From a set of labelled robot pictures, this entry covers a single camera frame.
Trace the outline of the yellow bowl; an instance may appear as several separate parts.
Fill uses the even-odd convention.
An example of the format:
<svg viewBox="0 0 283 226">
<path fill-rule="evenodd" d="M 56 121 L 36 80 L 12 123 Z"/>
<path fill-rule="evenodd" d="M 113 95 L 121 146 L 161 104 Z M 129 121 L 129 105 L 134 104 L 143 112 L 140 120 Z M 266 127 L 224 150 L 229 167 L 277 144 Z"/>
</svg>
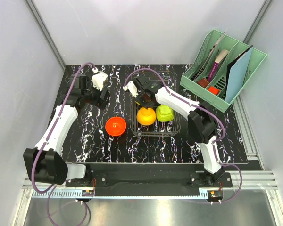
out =
<svg viewBox="0 0 283 226">
<path fill-rule="evenodd" d="M 142 107 L 138 110 L 136 119 L 141 125 L 149 126 L 156 121 L 156 113 L 152 108 Z"/>
</svg>

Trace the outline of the white bowl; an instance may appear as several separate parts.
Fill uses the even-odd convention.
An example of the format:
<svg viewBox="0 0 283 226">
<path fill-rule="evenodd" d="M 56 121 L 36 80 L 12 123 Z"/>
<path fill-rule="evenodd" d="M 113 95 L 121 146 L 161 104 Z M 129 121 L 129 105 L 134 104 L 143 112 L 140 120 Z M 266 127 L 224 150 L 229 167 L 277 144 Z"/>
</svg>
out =
<svg viewBox="0 0 283 226">
<path fill-rule="evenodd" d="M 166 105 L 160 105 L 156 108 L 156 118 L 159 122 L 172 121 L 174 119 L 174 111 Z"/>
</svg>

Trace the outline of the orange bowl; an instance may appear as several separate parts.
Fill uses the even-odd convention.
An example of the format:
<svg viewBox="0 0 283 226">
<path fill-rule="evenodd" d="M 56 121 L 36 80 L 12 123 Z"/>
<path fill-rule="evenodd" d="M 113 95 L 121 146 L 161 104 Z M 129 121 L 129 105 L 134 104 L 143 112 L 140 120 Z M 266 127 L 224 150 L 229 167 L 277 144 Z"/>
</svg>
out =
<svg viewBox="0 0 283 226">
<path fill-rule="evenodd" d="M 106 132 L 111 136 L 120 136 L 126 130 L 127 124 L 124 118 L 121 117 L 111 117 L 107 120 L 105 124 Z"/>
</svg>

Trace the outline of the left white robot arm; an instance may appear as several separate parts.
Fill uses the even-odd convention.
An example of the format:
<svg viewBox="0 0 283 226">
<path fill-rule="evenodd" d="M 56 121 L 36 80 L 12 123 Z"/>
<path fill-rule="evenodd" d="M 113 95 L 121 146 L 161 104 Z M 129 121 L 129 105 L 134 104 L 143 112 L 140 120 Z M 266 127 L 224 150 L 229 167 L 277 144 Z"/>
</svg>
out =
<svg viewBox="0 0 283 226">
<path fill-rule="evenodd" d="M 93 76 L 84 74 L 71 77 L 72 83 L 50 125 L 34 148 L 27 148 L 23 158 L 32 182 L 61 185 L 65 181 L 76 179 L 81 186 L 92 182 L 92 174 L 87 166 L 80 163 L 65 163 L 62 159 L 62 147 L 73 122 L 86 104 L 104 109 L 110 97 L 105 87 L 108 75 L 97 72 Z"/>
</svg>

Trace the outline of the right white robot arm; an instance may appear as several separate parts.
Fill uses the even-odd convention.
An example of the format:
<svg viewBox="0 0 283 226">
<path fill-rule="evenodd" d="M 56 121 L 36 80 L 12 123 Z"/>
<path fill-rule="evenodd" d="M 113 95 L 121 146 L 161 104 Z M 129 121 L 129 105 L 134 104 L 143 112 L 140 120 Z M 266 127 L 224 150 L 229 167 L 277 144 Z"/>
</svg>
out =
<svg viewBox="0 0 283 226">
<path fill-rule="evenodd" d="M 217 148 L 217 117 L 209 110 L 207 102 L 192 101 L 171 90 L 163 81 L 151 81 L 143 76 L 134 78 L 124 87 L 134 100 L 145 108 L 166 105 L 188 122 L 188 132 L 199 145 L 205 171 L 205 182 L 217 186 L 224 173 Z"/>
</svg>

